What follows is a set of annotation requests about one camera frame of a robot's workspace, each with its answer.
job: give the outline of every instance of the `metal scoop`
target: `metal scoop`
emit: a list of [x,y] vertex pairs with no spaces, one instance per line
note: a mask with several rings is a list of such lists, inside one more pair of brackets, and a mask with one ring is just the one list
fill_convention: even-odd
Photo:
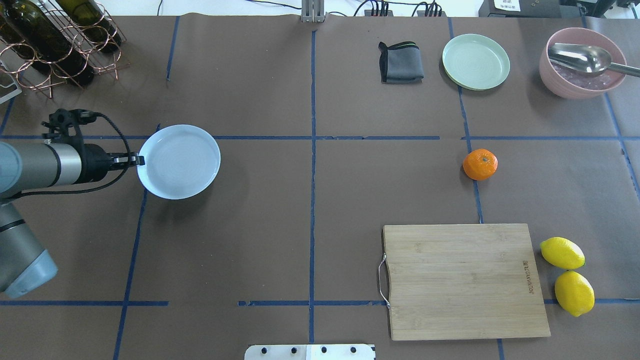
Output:
[[569,69],[591,74],[599,74],[605,70],[640,78],[640,69],[612,63],[611,54],[599,46],[555,43],[547,51],[549,60]]

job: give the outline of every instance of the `wine bottle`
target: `wine bottle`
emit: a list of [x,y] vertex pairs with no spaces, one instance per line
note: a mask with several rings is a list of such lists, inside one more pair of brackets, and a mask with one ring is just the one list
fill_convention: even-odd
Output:
[[4,4],[4,18],[22,36],[44,61],[54,62],[53,72],[69,83],[85,86],[93,80],[94,69],[47,18],[39,7],[29,0],[0,0]]
[[[102,44],[107,41],[107,32],[113,37],[113,41],[120,46],[122,44],[122,38],[116,29],[104,18],[100,8],[95,4],[93,0],[56,0],[62,10],[69,15],[71,20],[76,24],[85,26],[99,26],[99,28],[86,28],[83,33],[86,37],[98,44]],[[118,49],[113,43],[106,44],[100,51],[103,53],[112,53]]]
[[[22,43],[24,41],[22,36],[16,33],[15,30],[9,24],[7,24],[6,20],[2,16],[3,10],[4,7],[2,6],[2,3],[0,3],[0,40],[2,40],[6,45]],[[32,48],[26,45],[13,46],[11,50],[13,50],[23,60],[31,61],[35,58],[35,54],[33,53]],[[31,67],[36,69],[44,76],[49,76],[49,74],[51,73],[51,66],[38,60],[33,60]]]

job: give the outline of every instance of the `light green plate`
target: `light green plate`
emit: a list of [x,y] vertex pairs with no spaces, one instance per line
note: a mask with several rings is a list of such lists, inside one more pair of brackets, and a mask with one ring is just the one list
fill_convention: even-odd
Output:
[[486,90],[500,85],[511,68],[507,52],[492,39],[464,34],[451,39],[442,51],[447,75],[469,90]]

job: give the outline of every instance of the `scoop handle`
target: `scoop handle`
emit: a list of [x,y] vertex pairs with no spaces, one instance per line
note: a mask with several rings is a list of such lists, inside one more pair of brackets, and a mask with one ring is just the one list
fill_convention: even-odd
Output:
[[609,65],[609,70],[615,71],[615,72],[620,72],[620,73],[626,74],[626,75],[636,76],[636,77],[640,78],[640,69],[637,68],[637,67],[631,67],[631,66],[626,66],[626,65],[622,65],[622,64],[611,63],[611,65]]

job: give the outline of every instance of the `light blue joint cap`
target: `light blue joint cap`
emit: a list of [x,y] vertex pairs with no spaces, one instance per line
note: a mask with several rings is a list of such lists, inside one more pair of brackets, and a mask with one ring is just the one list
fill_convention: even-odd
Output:
[[0,142],[0,193],[9,190],[20,178],[22,158],[15,148]]
[[21,297],[45,282],[53,279],[58,267],[46,249],[4,291],[12,299]]

